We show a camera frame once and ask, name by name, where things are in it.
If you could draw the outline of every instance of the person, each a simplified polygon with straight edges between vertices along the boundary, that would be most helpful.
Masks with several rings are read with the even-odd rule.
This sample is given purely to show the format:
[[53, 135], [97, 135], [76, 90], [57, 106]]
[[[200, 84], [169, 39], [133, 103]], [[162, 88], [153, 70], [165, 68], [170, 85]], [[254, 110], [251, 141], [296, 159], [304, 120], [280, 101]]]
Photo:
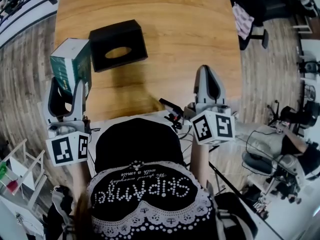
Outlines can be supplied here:
[[92, 179], [86, 162], [71, 165], [77, 240], [218, 236], [209, 146], [193, 140], [189, 171], [170, 126], [128, 117], [100, 130], [95, 151]]
[[302, 201], [302, 199], [298, 197], [298, 193], [295, 191], [294, 187], [288, 186], [284, 182], [280, 182], [270, 193], [276, 197], [280, 196], [281, 200], [287, 198], [290, 204], [296, 202], [296, 204], [299, 205]]
[[[4, 9], [4, 7], [6, 6], [7, 0], [2, 0], [0, 1], [0, 11], [2, 11]], [[0, 13], [0, 22], [6, 17], [8, 16], [8, 14], [5, 11], [2, 11]]]
[[236, 142], [247, 147], [247, 151], [260, 156], [276, 158], [279, 155], [297, 157], [305, 175], [315, 174], [320, 167], [320, 151], [313, 145], [306, 144], [301, 138], [282, 124], [277, 129], [259, 123], [236, 121]]

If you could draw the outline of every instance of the chair leg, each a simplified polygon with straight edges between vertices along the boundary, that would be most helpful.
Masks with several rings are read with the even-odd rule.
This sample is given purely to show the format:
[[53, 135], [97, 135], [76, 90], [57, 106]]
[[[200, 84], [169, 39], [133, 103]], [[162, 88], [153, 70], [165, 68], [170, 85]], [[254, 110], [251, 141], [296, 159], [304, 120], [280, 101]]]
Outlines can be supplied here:
[[262, 40], [262, 46], [264, 49], [267, 49], [269, 43], [269, 34], [267, 30], [263, 31], [263, 34], [252, 34], [249, 36], [250, 39]]
[[272, 113], [272, 116], [275, 118], [275, 117], [277, 117], [277, 113], [275, 113], [275, 111], [273, 110], [273, 108], [271, 107], [271, 106], [266, 106], [270, 111], [271, 111], [271, 113]]
[[27, 205], [27, 207], [28, 207], [28, 209], [30, 211], [32, 211], [32, 208], [33, 208], [33, 206], [34, 206], [34, 204], [35, 204], [35, 202], [36, 202], [36, 200], [37, 200], [37, 198], [38, 198], [38, 196], [40, 194], [40, 191], [41, 191], [42, 187], [44, 186], [46, 180], [47, 180], [47, 176], [43, 175], [41, 177], [41, 180], [39, 181], [39, 184], [35, 188], [35, 191], [33, 192], [32, 196], [31, 196], [31, 198], [30, 198], [30, 200], [28, 202], [28, 205]]
[[279, 101], [275, 100], [274, 103], [276, 103], [276, 114], [279, 115]]
[[270, 123], [268, 123], [268, 126], [271, 126], [274, 122], [276, 122], [276, 121], [278, 121], [278, 118], [273, 118], [272, 120], [271, 120], [271, 122]]

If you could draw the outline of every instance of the office chair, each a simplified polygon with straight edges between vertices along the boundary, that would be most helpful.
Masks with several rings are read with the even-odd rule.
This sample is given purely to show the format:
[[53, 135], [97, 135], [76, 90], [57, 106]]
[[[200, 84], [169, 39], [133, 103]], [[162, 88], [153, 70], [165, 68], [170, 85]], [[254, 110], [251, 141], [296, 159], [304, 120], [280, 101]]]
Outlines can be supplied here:
[[277, 104], [276, 112], [271, 106], [267, 105], [267, 108], [271, 111], [273, 118], [268, 126], [272, 125], [276, 121], [284, 121], [291, 124], [303, 125], [306, 129], [307, 127], [312, 127], [316, 124], [318, 116], [320, 115], [320, 104], [314, 101], [308, 100], [301, 111], [295, 111], [292, 107], [286, 106], [281, 110], [279, 115], [279, 102], [274, 101]]
[[274, 172], [273, 161], [267, 157], [251, 154], [248, 152], [242, 153], [243, 167], [264, 176], [271, 176]]
[[[229, 222], [232, 222], [232, 220], [228, 219], [228, 214], [232, 217], [237, 216], [238, 218], [241, 218], [250, 230], [253, 239], [256, 237], [258, 234], [258, 227], [235, 193], [226, 192], [218, 194], [214, 197], [214, 200], [219, 209], [227, 211], [227, 214], [221, 214], [222, 219], [227, 219]], [[238, 223], [236, 222], [230, 223], [230, 226], [224, 229], [226, 239], [235, 239], [237, 234], [244, 236], [244, 231], [239, 227], [240, 223], [237, 224]]]
[[267, 30], [264, 30], [262, 35], [254, 35], [252, 34], [254, 26], [262, 27], [264, 21], [264, 15], [266, 14], [266, 6], [262, 2], [262, 0], [230, 0], [232, 6], [237, 3], [241, 6], [250, 16], [254, 18], [254, 21], [251, 25], [249, 36], [243, 40], [242, 37], [239, 38], [239, 46], [240, 50], [243, 51], [247, 48], [251, 39], [262, 40], [262, 47], [267, 48], [269, 43], [269, 34]]
[[289, 18], [293, 14], [308, 16], [309, 12], [300, 0], [261, 0], [266, 7], [263, 21], [271, 19]]

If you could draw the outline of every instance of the white lace trim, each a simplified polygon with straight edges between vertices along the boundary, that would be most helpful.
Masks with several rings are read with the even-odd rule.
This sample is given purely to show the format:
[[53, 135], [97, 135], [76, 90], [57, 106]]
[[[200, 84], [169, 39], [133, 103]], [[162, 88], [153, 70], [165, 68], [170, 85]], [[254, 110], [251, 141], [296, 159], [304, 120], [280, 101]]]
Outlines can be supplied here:
[[[146, 229], [161, 230], [170, 234], [179, 229], [192, 230], [200, 220], [205, 221], [210, 218], [210, 214], [213, 209], [212, 199], [209, 193], [201, 189], [199, 182], [191, 172], [179, 164], [168, 161], [150, 162], [145, 163], [144, 165], [161, 165], [174, 169], [187, 176], [197, 187], [197, 194], [194, 202], [181, 210], [166, 211], [152, 206], [148, 202], [142, 200], [132, 213], [119, 221], [104, 221], [92, 216], [92, 224], [94, 225], [95, 233], [100, 234], [101, 237], [105, 239], [114, 238], [118, 235], [121, 237], [123, 236], [124, 239], [131, 239], [134, 232], [145, 231]], [[112, 168], [100, 172], [90, 182], [87, 188], [88, 195], [91, 197], [95, 186], [106, 175], [123, 170], [127, 167], [128, 166]]]

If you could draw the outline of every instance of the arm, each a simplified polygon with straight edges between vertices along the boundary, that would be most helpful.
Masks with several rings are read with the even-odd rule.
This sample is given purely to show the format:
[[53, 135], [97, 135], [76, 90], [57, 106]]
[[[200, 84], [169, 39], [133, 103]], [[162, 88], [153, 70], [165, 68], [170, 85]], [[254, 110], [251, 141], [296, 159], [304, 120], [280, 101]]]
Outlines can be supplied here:
[[74, 163], [70, 165], [69, 169], [73, 179], [74, 200], [78, 201], [91, 179], [88, 163], [86, 161]]
[[195, 137], [193, 137], [191, 149], [190, 171], [206, 189], [209, 179], [209, 146], [198, 145]]
[[290, 139], [290, 141], [293, 143], [293, 145], [296, 147], [297, 150], [299, 150], [302, 154], [306, 152], [308, 145], [302, 139], [300, 139], [297, 135], [292, 133], [292, 131], [290, 131], [288, 128], [284, 128], [283, 132], [285, 135], [288, 136], [288, 138]]

